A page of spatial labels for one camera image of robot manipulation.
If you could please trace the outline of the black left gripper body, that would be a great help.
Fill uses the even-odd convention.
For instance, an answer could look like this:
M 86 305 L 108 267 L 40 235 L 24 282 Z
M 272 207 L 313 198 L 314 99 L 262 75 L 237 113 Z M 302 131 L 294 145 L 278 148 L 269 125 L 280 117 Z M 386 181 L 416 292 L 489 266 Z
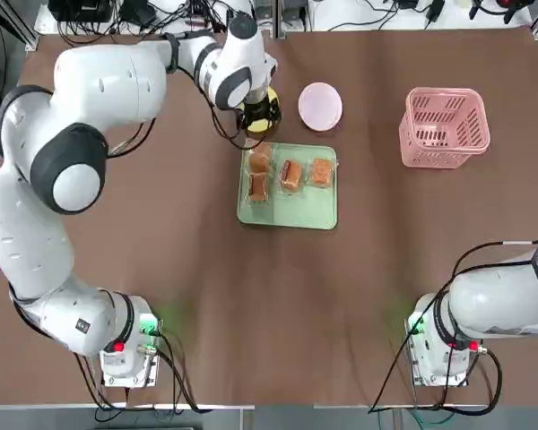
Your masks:
M 263 99 L 257 103 L 244 104 L 244 117 L 246 121 L 272 120 L 272 107 L 269 99 Z

